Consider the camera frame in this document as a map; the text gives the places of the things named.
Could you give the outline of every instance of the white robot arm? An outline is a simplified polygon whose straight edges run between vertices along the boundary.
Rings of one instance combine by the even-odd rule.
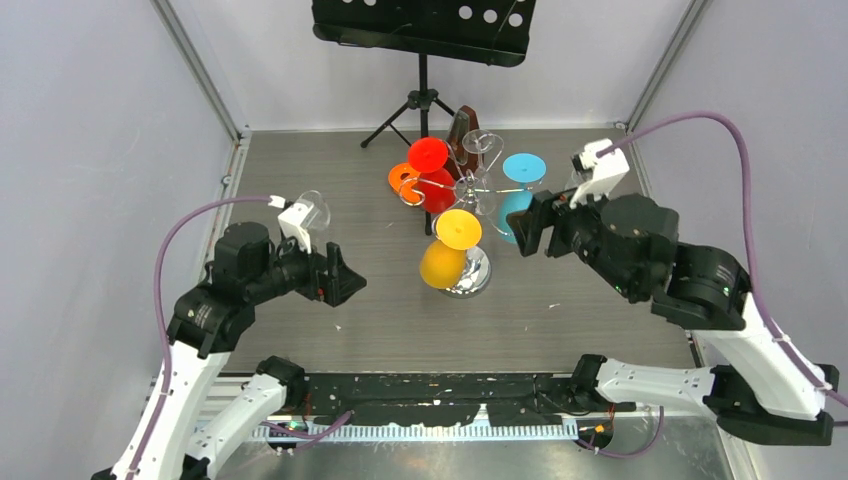
[[[508,218],[524,256],[554,227],[545,254],[575,253],[631,303],[714,347],[728,366],[669,369],[584,355],[572,377],[590,410],[639,402],[690,410],[716,419],[728,433],[767,445],[829,445],[834,426],[825,391],[795,367],[767,330],[747,272],[729,253],[678,241],[678,215],[641,195],[610,199],[629,170],[621,150],[598,157],[610,140],[586,145],[573,158],[579,181],[558,193],[534,195]],[[834,390],[839,372],[814,365]]]
[[[299,405],[306,395],[305,373],[278,357],[259,364],[242,395],[202,430],[194,432],[199,410],[241,334],[255,320],[255,307],[297,291],[332,307],[364,288],[366,281],[348,268],[339,246],[327,244],[327,255],[315,252],[308,228],[326,223],[315,195],[297,202],[271,197],[282,208],[278,247],[258,223],[230,225],[215,244],[209,275],[183,295],[168,326],[171,344],[171,388],[156,412],[165,367],[129,446],[111,468],[92,480],[214,479],[221,466],[249,433],[280,409]],[[154,415],[156,426],[142,442]],[[131,468],[146,443],[137,467]]]

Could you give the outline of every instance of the metal base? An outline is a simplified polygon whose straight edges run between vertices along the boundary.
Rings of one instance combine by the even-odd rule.
[[[465,252],[465,270],[459,281],[451,288],[441,290],[453,298],[471,298],[482,292],[492,277],[489,256],[480,247],[471,247]]]

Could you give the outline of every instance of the gray wall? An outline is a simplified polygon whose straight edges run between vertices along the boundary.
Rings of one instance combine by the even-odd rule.
[[[738,123],[752,157],[766,301],[808,357],[844,373],[846,21],[842,0],[714,2],[642,125],[700,108]],[[639,145],[654,196],[681,214],[682,239],[743,258],[739,160],[729,135],[703,120]],[[848,417],[848,410],[829,406],[837,419]],[[762,478],[842,478],[848,431],[834,437],[827,449],[752,450]]]
[[[159,242],[231,145],[148,1],[2,2],[0,85],[0,476],[88,478],[161,361]],[[174,244],[166,305],[208,228]]]

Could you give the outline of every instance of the metal pole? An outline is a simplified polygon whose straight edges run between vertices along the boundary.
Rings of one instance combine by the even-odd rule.
[[[420,98],[427,95],[427,55],[418,54],[418,94]],[[430,127],[427,124],[427,116],[430,113],[429,107],[420,106],[421,115],[421,138],[430,136]]]
[[[203,65],[200,55],[194,48],[194,44],[192,44],[191,39],[188,37],[188,33],[177,16],[177,12],[174,10],[174,7],[171,5],[170,0],[151,0],[151,3],[159,13],[162,23],[165,24],[165,28],[171,34],[171,38],[173,38],[174,43],[177,45],[180,53],[182,53],[183,58],[185,58],[186,64],[188,65],[189,70],[191,70],[191,73],[194,75],[194,78],[197,80],[200,89],[203,91],[203,94],[206,95],[206,98],[212,105],[212,109],[215,111],[218,119],[221,120],[224,129],[234,142],[238,141],[241,137],[241,130],[236,126],[233,116],[224,104],[224,100],[218,93],[218,89],[215,88],[215,84],[212,82],[212,77],[209,75],[209,71],[207,71],[206,66]]]
[[[691,0],[689,2],[689,7],[687,7],[680,23],[677,25],[677,30],[674,31],[674,35],[671,37],[671,42],[669,42],[668,47],[666,47],[662,58],[660,58],[659,63],[657,63],[657,67],[654,69],[653,74],[651,74],[651,78],[648,80],[648,84],[645,86],[645,89],[642,91],[642,95],[636,102],[636,108],[633,109],[633,113],[630,114],[630,118],[627,120],[628,135],[633,132],[637,125],[639,125],[639,122],[642,121],[648,107],[651,106],[654,97],[656,97],[660,85],[663,80],[665,80],[666,75],[674,64],[674,61],[677,60],[680,52],[683,51],[683,48],[686,46],[686,41],[692,35],[692,32],[698,24],[698,20],[711,3],[712,0]]]

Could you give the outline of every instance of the black music stand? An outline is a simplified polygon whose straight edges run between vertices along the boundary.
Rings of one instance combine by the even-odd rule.
[[[360,144],[367,147],[391,128],[409,145],[392,125],[405,111],[420,110],[422,137],[430,134],[433,103],[454,115],[439,92],[427,85],[427,56],[519,65],[527,54],[535,7],[536,0],[312,0],[312,31],[321,40],[343,46],[418,54],[418,90],[409,92],[406,102]],[[429,214],[425,233],[432,233]]]

